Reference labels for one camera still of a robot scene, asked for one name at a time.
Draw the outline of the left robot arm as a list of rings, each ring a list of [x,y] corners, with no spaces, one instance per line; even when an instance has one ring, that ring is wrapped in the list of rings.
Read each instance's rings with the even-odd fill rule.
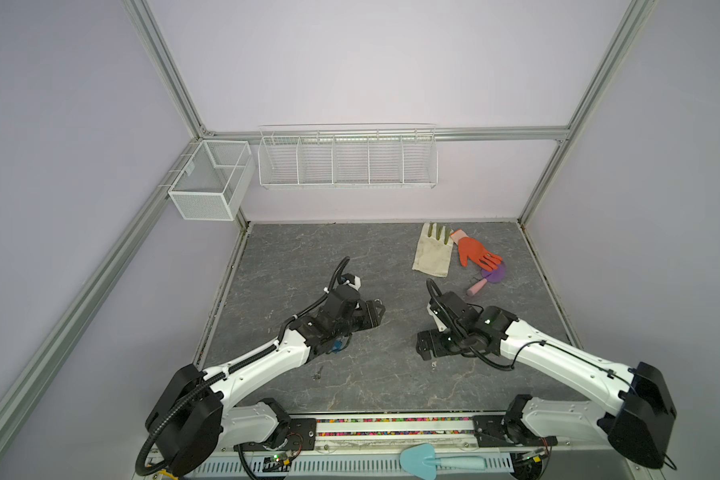
[[[216,366],[177,370],[145,421],[136,475],[165,472],[180,478],[219,445],[285,443],[291,418],[277,401],[241,402],[280,375],[343,351],[355,333],[380,325],[385,307],[362,298],[360,278],[345,270],[349,262],[348,257],[339,262],[321,297],[289,317],[272,340]]]

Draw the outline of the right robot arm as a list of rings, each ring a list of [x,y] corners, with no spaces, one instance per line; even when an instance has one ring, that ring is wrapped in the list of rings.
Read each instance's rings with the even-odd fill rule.
[[[607,444],[649,469],[676,463],[668,447],[677,409],[663,373],[641,362],[634,367],[606,360],[545,334],[497,306],[480,307],[426,282],[431,330],[417,335],[424,360],[475,358],[502,372],[531,367],[582,395],[580,401],[548,401],[517,395],[503,417],[480,430],[491,442],[549,448],[568,439]]]

